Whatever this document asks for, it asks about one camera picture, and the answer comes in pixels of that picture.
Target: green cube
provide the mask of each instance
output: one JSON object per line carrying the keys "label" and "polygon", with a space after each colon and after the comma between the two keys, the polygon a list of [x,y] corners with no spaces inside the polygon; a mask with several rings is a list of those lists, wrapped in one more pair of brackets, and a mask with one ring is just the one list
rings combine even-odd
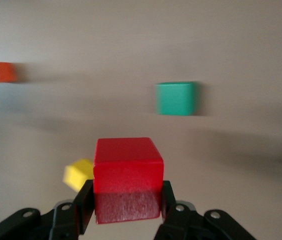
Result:
{"label": "green cube", "polygon": [[156,111],[161,115],[193,115],[199,108],[199,84],[193,81],[155,85]]}

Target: beige wall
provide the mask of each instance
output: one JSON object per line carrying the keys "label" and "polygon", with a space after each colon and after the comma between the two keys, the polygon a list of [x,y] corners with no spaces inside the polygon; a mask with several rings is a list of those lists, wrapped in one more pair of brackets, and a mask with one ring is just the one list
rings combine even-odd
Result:
{"label": "beige wall", "polygon": [[[21,80],[0,84],[0,220],[73,198],[64,167],[98,138],[145,136],[178,199],[282,239],[282,1],[0,1],[0,61]],[[199,115],[155,114],[168,81],[202,83]],[[159,223],[81,239],[149,240]]]}

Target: yellow cube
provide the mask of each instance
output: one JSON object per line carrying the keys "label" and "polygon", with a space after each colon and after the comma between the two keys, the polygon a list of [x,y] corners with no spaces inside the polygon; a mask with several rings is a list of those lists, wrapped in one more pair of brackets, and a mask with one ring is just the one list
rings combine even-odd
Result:
{"label": "yellow cube", "polygon": [[79,192],[86,180],[93,179],[93,163],[89,159],[80,159],[64,169],[63,182]]}

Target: screw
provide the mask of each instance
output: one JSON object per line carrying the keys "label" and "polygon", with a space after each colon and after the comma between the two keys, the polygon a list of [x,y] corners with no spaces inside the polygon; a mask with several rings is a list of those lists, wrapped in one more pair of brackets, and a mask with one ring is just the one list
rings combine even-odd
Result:
{"label": "screw", "polygon": [[27,212],[25,212],[25,213],[23,214],[23,217],[24,217],[24,218],[27,218],[27,217],[30,217],[32,214],[33,214],[32,211],[27,211]]}
{"label": "screw", "polygon": [[221,218],[220,214],[216,211],[211,212],[211,217],[214,218],[214,219]]}
{"label": "screw", "polygon": [[179,212],[183,212],[185,210],[185,207],[182,205],[176,205],[175,209]]}
{"label": "screw", "polygon": [[70,207],[71,207],[71,204],[66,204],[61,207],[61,210],[65,211],[65,210],[68,210]]}

